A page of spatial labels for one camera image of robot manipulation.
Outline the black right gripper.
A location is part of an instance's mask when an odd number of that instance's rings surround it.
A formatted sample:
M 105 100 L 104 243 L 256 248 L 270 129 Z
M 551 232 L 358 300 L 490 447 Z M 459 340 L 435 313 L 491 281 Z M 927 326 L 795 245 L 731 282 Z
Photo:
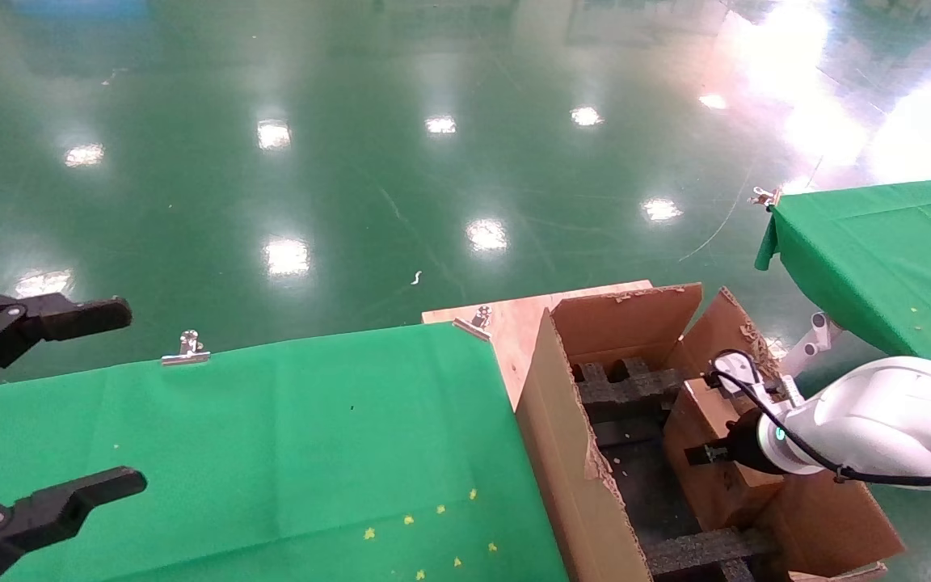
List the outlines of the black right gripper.
M 764 420 L 760 408 L 749 409 L 737 420 L 727 421 L 727 437 L 723 442 L 706 442 L 703 445 L 687 447 L 685 460 L 689 466 L 706 466 L 721 462 L 739 463 L 762 473 L 786 474 L 786 472 L 766 457 L 760 444 L 758 428 Z

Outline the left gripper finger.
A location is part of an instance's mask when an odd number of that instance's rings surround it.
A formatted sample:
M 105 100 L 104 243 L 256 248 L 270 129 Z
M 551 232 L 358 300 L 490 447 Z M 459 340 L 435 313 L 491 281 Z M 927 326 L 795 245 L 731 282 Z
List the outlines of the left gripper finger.
M 0 371 L 41 340 L 72 340 L 129 327 L 132 308 L 115 296 L 75 303 L 61 293 L 14 298 L 0 294 Z
M 116 467 L 45 487 L 0 504 L 0 577 L 32 552 L 77 537 L 89 513 L 101 505 L 144 492 L 143 472 Z

